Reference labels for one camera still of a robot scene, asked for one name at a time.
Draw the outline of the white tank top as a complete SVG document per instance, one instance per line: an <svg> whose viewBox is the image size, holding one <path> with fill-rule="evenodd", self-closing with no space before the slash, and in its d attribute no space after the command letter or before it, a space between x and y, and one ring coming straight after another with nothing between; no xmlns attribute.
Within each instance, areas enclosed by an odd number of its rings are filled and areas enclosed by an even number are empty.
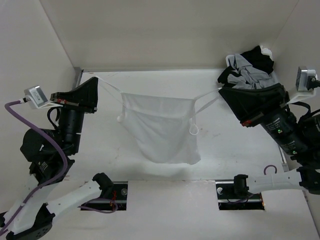
<svg viewBox="0 0 320 240"><path fill-rule="evenodd" d="M121 112L116 120L146 159L156 164L195 165L201 161L197 115L218 100L218 88L188 94L164 89L150 80L98 80L108 93L114 90L120 95Z"/></svg>

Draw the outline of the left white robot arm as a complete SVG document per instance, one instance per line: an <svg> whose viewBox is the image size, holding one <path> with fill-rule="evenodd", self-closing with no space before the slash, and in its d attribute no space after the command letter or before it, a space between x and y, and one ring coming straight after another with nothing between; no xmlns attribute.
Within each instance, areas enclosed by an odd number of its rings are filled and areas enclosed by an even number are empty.
<svg viewBox="0 0 320 240"><path fill-rule="evenodd" d="M8 102L5 109L28 126L20 151L30 163L28 180L19 199L0 215L0 234L8 240L38 240L53 224L72 209L86 208L97 199L108 199L114 183L103 172L67 195L48 201L53 189L67 176L79 151L84 117L98 106L97 77L92 77L68 92L53 93L47 98L39 86L28 88L24 97ZM13 110L30 104L35 109L57 112L52 129L41 129Z"/></svg>

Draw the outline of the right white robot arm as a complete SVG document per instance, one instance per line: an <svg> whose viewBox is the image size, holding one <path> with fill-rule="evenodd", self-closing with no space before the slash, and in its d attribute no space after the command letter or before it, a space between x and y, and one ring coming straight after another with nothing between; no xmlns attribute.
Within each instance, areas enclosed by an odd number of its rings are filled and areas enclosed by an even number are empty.
<svg viewBox="0 0 320 240"><path fill-rule="evenodd" d="M233 194L243 198L264 191L297 189L319 195L319 111L310 111L308 104L297 102L307 108L307 113L297 119L289 107L289 93L280 83L261 89L222 87L218 92L242 126L262 126L283 152L300 165L283 173L238 174L233 179Z"/></svg>

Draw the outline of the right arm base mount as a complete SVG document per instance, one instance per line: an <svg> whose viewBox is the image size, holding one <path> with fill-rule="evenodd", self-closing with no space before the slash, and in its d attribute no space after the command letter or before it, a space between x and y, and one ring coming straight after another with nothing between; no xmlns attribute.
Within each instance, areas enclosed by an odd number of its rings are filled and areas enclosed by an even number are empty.
<svg viewBox="0 0 320 240"><path fill-rule="evenodd" d="M220 211L264 211L265 205L262 195L235 192L232 180L218 180L215 182L217 204Z"/></svg>

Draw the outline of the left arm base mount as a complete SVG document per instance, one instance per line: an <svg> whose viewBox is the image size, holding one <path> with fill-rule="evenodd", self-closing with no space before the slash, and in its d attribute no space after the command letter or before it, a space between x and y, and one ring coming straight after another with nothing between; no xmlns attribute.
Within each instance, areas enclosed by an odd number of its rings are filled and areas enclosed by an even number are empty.
<svg viewBox="0 0 320 240"><path fill-rule="evenodd" d="M79 208L81 211L94 211L107 214L117 211L126 211L128 187L129 183L127 181L114 182L113 189L108 196L91 200L84 203Z"/></svg>

